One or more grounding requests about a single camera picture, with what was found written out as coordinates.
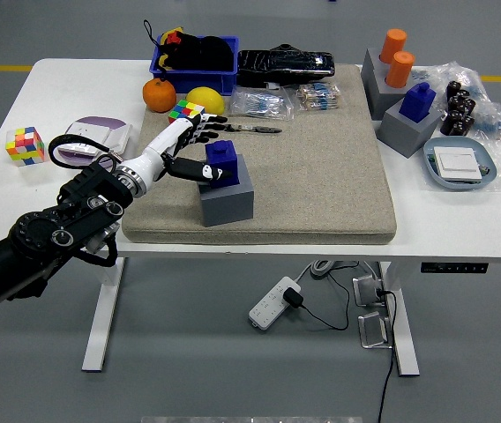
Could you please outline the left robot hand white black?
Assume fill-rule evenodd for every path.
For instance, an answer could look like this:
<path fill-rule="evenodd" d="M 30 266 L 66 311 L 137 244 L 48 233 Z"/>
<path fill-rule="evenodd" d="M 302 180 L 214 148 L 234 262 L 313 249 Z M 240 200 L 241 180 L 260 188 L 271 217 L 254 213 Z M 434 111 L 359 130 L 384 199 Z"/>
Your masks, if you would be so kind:
<path fill-rule="evenodd" d="M 233 175 L 228 170 L 177 156 L 187 145 L 217 138 L 215 131 L 223 130 L 227 120 L 226 117 L 206 113 L 176 119 L 137 158 L 120 163 L 114 176 L 134 197 L 145 195 L 153 183 L 165 174 L 194 182 L 228 179 Z"/>

